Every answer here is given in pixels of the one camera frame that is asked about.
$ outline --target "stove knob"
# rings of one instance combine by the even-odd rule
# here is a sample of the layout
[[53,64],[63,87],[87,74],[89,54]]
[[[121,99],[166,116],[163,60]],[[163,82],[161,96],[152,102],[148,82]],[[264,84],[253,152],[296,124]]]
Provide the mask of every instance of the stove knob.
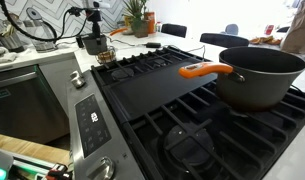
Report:
[[90,168],[86,173],[89,179],[93,180],[109,180],[112,179],[114,173],[114,163],[108,157],[100,158],[97,163],[94,163],[95,168]]

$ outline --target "digital display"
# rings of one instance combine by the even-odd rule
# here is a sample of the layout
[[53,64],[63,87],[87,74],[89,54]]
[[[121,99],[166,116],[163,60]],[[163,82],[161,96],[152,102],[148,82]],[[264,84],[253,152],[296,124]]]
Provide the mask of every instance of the digital display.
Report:
[[111,139],[94,94],[75,105],[84,158]]

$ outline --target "gas stove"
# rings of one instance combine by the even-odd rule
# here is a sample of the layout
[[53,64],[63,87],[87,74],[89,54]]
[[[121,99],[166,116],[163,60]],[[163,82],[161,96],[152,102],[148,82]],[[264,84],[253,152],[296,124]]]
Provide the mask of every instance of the gas stove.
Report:
[[216,95],[215,74],[178,74],[201,60],[169,47],[84,73],[86,86],[69,89],[76,177],[262,179],[305,125],[305,93],[238,112]]

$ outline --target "kettle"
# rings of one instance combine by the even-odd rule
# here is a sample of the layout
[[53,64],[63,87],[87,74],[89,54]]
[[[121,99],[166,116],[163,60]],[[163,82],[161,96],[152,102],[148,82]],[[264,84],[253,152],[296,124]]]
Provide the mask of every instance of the kettle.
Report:
[[[26,12],[31,20],[25,20],[23,21],[23,24],[29,34],[40,38],[57,38],[55,29],[49,23],[42,20],[41,15],[35,9],[27,8]],[[44,42],[32,39],[32,44],[34,45],[36,51],[40,53],[57,49],[55,41]]]

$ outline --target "pot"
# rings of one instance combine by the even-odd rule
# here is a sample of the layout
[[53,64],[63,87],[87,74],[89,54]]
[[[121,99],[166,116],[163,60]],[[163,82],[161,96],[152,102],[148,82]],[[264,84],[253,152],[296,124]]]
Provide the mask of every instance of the pot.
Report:
[[201,62],[179,69],[185,78],[218,73],[217,95],[238,111],[265,111],[285,96],[305,70],[305,61],[266,48],[234,47],[219,54],[220,63]]

